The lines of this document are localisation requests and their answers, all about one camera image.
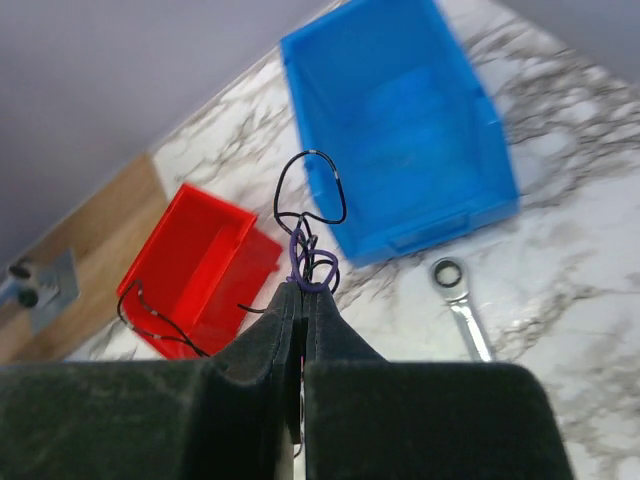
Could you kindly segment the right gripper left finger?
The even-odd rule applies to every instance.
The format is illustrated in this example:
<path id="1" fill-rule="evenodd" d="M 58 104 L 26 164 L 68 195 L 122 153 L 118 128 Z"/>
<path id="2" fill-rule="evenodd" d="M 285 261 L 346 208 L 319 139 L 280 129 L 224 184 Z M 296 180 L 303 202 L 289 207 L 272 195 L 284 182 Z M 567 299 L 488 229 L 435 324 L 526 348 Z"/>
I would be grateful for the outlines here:
<path id="1" fill-rule="evenodd" d="M 5 479 L 290 479 L 299 438 L 298 289 L 198 360 L 1 371 Z"/>

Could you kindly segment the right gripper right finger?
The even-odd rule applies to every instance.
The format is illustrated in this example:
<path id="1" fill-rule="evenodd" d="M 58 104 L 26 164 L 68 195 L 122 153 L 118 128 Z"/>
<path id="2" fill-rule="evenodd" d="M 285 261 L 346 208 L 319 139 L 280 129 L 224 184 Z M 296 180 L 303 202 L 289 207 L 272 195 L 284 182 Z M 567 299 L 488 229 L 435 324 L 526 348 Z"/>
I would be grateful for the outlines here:
<path id="1" fill-rule="evenodd" d="M 505 362 L 392 362 L 305 290 L 310 479 L 569 479 L 548 396 Z"/>

